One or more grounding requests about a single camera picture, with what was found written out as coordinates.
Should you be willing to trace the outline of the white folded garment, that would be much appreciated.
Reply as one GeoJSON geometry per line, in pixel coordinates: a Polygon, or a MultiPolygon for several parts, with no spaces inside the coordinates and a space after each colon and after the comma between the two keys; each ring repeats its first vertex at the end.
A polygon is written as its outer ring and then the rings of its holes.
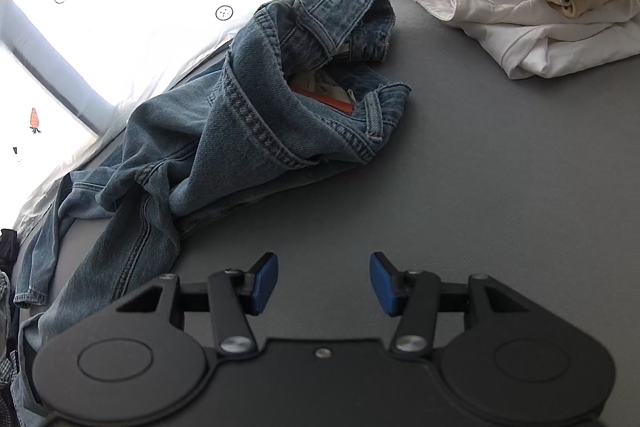
{"type": "Polygon", "coordinates": [[[639,0],[568,18],[546,0],[413,0],[475,39],[511,79],[555,78],[639,54],[639,0]]]}

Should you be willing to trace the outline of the black dark garment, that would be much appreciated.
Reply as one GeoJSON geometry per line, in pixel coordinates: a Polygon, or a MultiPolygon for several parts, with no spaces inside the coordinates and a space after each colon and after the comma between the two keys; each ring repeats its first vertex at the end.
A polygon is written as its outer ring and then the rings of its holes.
{"type": "Polygon", "coordinates": [[[0,270],[8,277],[12,275],[14,265],[20,253],[20,241],[17,231],[2,229],[0,236],[0,270]]]}

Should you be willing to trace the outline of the blue denim jeans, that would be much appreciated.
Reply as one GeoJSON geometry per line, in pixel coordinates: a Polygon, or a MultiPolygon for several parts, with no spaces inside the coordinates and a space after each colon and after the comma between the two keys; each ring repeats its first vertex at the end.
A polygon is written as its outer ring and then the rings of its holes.
{"type": "Polygon", "coordinates": [[[138,106],[101,165],[64,176],[16,279],[36,309],[4,361],[17,425],[46,420],[37,352],[167,273],[191,232],[375,158],[410,93],[374,70],[394,25],[390,0],[266,3],[221,62],[138,106]]]}

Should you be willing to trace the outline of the blue plaid shirt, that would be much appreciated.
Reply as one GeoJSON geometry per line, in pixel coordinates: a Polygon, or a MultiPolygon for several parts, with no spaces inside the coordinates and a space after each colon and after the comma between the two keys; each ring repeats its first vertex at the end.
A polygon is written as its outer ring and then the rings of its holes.
{"type": "Polygon", "coordinates": [[[11,281],[1,272],[1,425],[12,426],[11,385],[20,370],[17,354],[18,319],[15,314],[11,281]]]}

